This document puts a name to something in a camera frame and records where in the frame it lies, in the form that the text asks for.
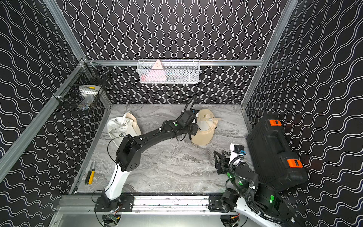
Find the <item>aluminum frame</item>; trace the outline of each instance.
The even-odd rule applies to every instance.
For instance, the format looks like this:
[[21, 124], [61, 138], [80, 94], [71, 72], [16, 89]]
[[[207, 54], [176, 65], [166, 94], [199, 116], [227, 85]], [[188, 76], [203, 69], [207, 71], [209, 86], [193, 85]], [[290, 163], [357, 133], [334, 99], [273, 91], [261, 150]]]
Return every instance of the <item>aluminum frame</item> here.
[[247, 92], [245, 94], [245, 96], [243, 97], [242, 100], [242, 109], [244, 110], [247, 107], [247, 104], [249, 102], [249, 100], [252, 97], [252, 94], [255, 90], [255, 88], [257, 87], [258, 82], [261, 79], [262, 73], [265, 71], [265, 68], [267, 67], [267, 64], [270, 61], [270, 58], [272, 57], [273, 52], [276, 49], [276, 46], [278, 44], [278, 42], [280, 41], [280, 38], [282, 36], [282, 33], [284, 32], [287, 23], [290, 20], [290, 17], [292, 15], [292, 13], [294, 12], [294, 9], [296, 7], [298, 3], [298, 0], [288, 0], [286, 2], [285, 8], [281, 14], [281, 17], [276, 25], [275, 31], [273, 32], [271, 39], [269, 41], [269, 44], [267, 45], [267, 48], [265, 50], [265, 53], [262, 56], [262, 65], [256, 70], [252, 81], [250, 83], [250, 85], [248, 86]]
[[[54, 93], [54, 96], [60, 96], [61, 93], [67, 88], [72, 80], [77, 76], [82, 65], [77, 65], [71, 72], [68, 78], [62, 83], [58, 90]], [[16, 139], [14, 144], [7, 150], [5, 155], [0, 159], [0, 182], [6, 177], [13, 165], [18, 161], [25, 149], [28, 147], [33, 138], [37, 135], [39, 130], [43, 127], [50, 115], [59, 105], [59, 101], [51, 97], [44, 107], [39, 111], [35, 118], [30, 122], [26, 129]]]
[[92, 141], [92, 144], [90, 146], [90, 148], [88, 149], [88, 152], [86, 154], [86, 158], [85, 160], [83, 161], [82, 165], [81, 165], [81, 168], [79, 169], [78, 173], [77, 173], [77, 176], [76, 176], [76, 179], [75, 181], [73, 182], [73, 185], [72, 187], [70, 188], [69, 192], [68, 192], [68, 195], [71, 195], [73, 194], [73, 191], [74, 189], [80, 184], [80, 179], [82, 178], [83, 176], [83, 173], [85, 172], [86, 170], [86, 167], [88, 166], [88, 163], [89, 161], [91, 160], [91, 157], [92, 157], [92, 154], [94, 152], [94, 149], [96, 148], [97, 146], [97, 143], [98, 143], [98, 140], [99, 138], [101, 137], [102, 135], [102, 132], [103, 132], [103, 129], [104, 127], [106, 126], [106, 123], [108, 121], [108, 118], [110, 116], [110, 113], [111, 113], [111, 109], [107, 109], [103, 116], [102, 116], [102, 119], [101, 119], [101, 122], [98, 126], [98, 129], [97, 129], [97, 132], [94, 136], [94, 139]]
[[[99, 195], [93, 196], [96, 201]], [[117, 212], [118, 215], [237, 215], [237, 212], [210, 212], [208, 209], [208, 195], [134, 195], [134, 206], [131, 212]], [[63, 214], [91, 214], [94, 215], [95, 203], [90, 195], [64, 195], [59, 201], [55, 216]]]
[[[103, 66], [137, 66], [137, 60], [89, 60]], [[262, 60], [199, 60], [200, 66], [261, 66]]]
[[54, 21], [57, 23], [59, 29], [63, 33], [65, 40], [68, 42], [77, 60], [86, 59], [86, 54], [83, 52], [56, 0], [44, 0], [44, 4], [47, 6], [50, 13], [52, 14]]

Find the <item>orange latch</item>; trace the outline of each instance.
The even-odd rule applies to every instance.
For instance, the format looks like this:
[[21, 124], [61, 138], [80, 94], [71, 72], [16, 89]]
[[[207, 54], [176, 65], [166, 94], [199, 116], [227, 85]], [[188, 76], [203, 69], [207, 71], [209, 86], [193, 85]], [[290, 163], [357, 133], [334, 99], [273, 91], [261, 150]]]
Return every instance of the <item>orange latch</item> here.
[[298, 159], [288, 159], [287, 163], [291, 168], [302, 168], [302, 163]]
[[281, 122], [279, 120], [270, 120], [271, 126], [281, 126]]

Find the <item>black case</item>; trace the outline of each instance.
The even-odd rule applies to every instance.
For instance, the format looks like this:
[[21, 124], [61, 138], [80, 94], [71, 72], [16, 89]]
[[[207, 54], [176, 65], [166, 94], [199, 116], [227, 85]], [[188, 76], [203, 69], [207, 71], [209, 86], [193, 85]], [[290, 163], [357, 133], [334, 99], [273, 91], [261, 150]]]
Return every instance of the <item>black case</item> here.
[[290, 168], [288, 159], [299, 159], [292, 152], [282, 126], [271, 126], [276, 116], [265, 115], [247, 137], [248, 148], [261, 183], [282, 191], [307, 181], [304, 168]]

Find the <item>black wallpaper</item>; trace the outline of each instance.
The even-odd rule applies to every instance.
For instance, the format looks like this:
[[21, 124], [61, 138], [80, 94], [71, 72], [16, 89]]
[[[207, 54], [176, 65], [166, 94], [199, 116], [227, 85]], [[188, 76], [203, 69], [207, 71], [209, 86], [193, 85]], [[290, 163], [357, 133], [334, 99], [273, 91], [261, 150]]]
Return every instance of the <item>black wallpaper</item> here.
[[310, 227], [362, 226], [363, 1], [300, 0], [247, 106], [280, 117], [309, 180], [283, 192]]
[[[42, 0], [0, 1], [0, 157], [77, 63]], [[72, 186], [104, 108], [58, 107], [0, 182], [0, 226], [47, 227]]]
[[53, 112], [0, 183], [0, 226], [47, 227], [61, 195], [68, 194], [104, 113]]
[[76, 62], [41, 0], [0, 1], [0, 158]]
[[57, 0], [88, 59], [261, 59], [286, 0]]
[[201, 67], [197, 84], [142, 84], [136, 67], [115, 67], [106, 89], [114, 104], [241, 104], [256, 66]]

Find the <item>gray marble floor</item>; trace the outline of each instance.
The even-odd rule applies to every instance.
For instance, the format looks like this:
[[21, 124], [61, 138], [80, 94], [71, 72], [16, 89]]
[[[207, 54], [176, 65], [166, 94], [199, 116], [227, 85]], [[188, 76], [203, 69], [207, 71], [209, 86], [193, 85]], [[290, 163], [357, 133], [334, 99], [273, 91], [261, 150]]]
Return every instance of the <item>gray marble floor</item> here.
[[[231, 143], [244, 145], [247, 155], [244, 161], [252, 166], [248, 155], [246, 136], [248, 134], [239, 105], [195, 105], [194, 109], [210, 109], [216, 117], [221, 117], [211, 142], [205, 146], [193, 144], [189, 138], [183, 141], [170, 139], [163, 141], [141, 154], [141, 163], [133, 170], [124, 187], [125, 192], [224, 192], [226, 175], [218, 175], [214, 168], [213, 151], [229, 150]], [[184, 105], [114, 105], [109, 118], [122, 116], [130, 111], [138, 122], [141, 133], [160, 127], [164, 119], [175, 119]], [[96, 174], [91, 185], [81, 183], [77, 192], [93, 192], [104, 189], [114, 171], [114, 162], [107, 154], [107, 144], [111, 140], [104, 128], [92, 161], [97, 160]], [[112, 142], [109, 147], [112, 158], [117, 147]]]

